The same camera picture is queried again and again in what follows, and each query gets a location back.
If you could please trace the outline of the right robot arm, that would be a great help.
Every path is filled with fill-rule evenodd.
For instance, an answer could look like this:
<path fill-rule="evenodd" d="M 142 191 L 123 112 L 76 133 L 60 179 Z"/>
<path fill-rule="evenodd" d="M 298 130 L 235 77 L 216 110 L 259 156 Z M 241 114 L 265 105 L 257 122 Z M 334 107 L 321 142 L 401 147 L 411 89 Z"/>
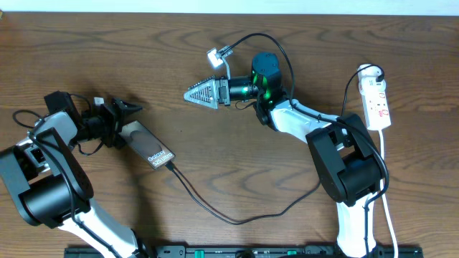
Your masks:
<path fill-rule="evenodd" d="M 212 109 L 253 100 L 262 125 L 306 143 L 320 184 L 336 202 L 339 249 L 347 257 L 372 254 L 372 203 L 388 171 L 358 115 L 323 114 L 288 96 L 278 58 L 269 52 L 253 57 L 249 75 L 211 76 L 189 87 L 184 100 Z"/>

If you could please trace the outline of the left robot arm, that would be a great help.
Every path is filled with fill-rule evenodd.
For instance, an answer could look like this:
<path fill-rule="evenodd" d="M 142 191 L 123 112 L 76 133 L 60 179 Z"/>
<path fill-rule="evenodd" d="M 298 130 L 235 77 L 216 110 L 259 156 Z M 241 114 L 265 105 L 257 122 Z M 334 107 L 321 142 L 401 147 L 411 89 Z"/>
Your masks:
<path fill-rule="evenodd" d="M 78 112 L 73 94 L 46 95 L 48 113 L 39 115 L 24 140 L 1 152 L 1 178 L 20 216 L 80 237 L 103 257 L 156 257 L 131 228 L 118 223 L 95 200 L 92 184 L 72 151 L 83 142 L 122 148 L 125 119 L 142 109 L 117 97 L 94 99 Z"/>

